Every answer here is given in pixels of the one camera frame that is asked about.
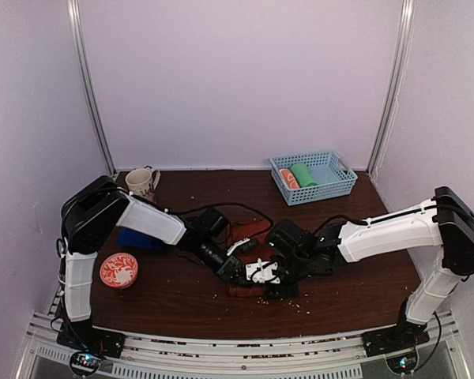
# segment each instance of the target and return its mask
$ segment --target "wooden table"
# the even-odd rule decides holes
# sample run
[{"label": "wooden table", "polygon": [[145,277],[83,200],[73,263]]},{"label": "wooden table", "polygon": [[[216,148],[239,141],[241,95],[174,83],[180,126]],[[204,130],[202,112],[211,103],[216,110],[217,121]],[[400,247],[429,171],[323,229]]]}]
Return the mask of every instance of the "wooden table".
[{"label": "wooden table", "polygon": [[[118,178],[123,183],[123,176]],[[363,218],[385,213],[364,173],[350,196],[288,207],[269,171],[171,171],[157,189],[162,206],[184,210],[214,202],[238,201],[259,208],[275,221],[288,218],[313,230],[327,217],[343,213]],[[232,221],[255,215],[222,209]],[[387,253],[339,268],[331,277],[311,277],[299,285],[300,297],[261,304],[234,298],[206,267],[179,251],[121,248],[118,231],[107,240],[95,265],[92,309],[96,326],[155,334],[211,339],[258,339],[325,335],[393,324],[400,304],[419,285],[407,252]],[[126,251],[138,260],[134,285],[117,291],[100,281],[98,269],[109,255]]]}]

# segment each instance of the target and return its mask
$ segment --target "red bowl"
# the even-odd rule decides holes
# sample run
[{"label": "red bowl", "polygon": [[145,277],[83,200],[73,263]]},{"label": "red bowl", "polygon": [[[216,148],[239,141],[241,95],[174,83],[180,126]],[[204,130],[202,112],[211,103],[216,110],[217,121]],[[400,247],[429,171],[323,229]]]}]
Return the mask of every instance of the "red bowl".
[{"label": "red bowl", "polygon": [[122,290],[134,284],[138,271],[139,265],[134,256],[116,253],[100,266],[100,278],[109,287]]}]

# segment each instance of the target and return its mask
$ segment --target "vertical metal post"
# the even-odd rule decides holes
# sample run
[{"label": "vertical metal post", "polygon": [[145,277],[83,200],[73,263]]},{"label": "vertical metal post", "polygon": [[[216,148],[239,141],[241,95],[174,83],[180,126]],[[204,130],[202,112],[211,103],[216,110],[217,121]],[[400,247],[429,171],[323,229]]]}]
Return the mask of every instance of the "vertical metal post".
[{"label": "vertical metal post", "polygon": [[81,16],[79,14],[79,1],[67,0],[69,8],[70,28],[72,29],[73,41],[76,45],[77,57],[79,60],[79,68],[81,69],[81,76],[85,89],[86,102],[88,103],[89,114],[92,119],[93,128],[95,129],[96,139],[100,146],[100,150],[105,159],[109,175],[114,175],[116,172],[114,162],[112,161],[111,151],[107,143],[107,138],[103,132],[102,120],[96,105],[95,93],[93,90],[92,78],[89,73],[88,58],[86,56],[85,41],[82,33]]},{"label": "vertical metal post", "polygon": [[404,64],[407,59],[409,43],[411,40],[412,16],[416,0],[404,0],[402,4],[401,23],[398,30],[397,47],[393,60],[392,74],[389,79],[388,92],[386,93],[385,106],[379,123],[378,135],[372,149],[371,159],[367,166],[367,173],[373,176],[378,168],[378,162],[385,148],[386,137],[393,121],[393,104],[397,99],[398,89],[404,76]]}]

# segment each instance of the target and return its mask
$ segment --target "blue plastic basket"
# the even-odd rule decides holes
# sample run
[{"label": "blue plastic basket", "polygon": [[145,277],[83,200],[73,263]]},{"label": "blue plastic basket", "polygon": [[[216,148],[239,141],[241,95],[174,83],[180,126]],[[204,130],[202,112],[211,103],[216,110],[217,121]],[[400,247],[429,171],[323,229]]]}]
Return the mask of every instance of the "blue plastic basket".
[{"label": "blue plastic basket", "polygon": [[[297,156],[280,156],[270,160],[272,177],[288,205],[310,203],[349,195],[355,185],[355,172],[349,168],[335,152],[314,152]],[[295,163],[305,163],[309,167],[317,186],[290,189],[279,170],[289,169]]]}]

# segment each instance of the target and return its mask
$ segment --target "mug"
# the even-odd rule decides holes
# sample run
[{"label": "mug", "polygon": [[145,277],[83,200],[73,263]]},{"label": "mug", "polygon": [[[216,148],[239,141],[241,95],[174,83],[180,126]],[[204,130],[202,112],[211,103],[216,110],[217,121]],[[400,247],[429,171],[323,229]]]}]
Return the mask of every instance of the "mug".
[{"label": "mug", "polygon": [[128,190],[149,201],[155,201],[155,189],[160,181],[160,170],[146,166],[128,173],[125,177]]}]

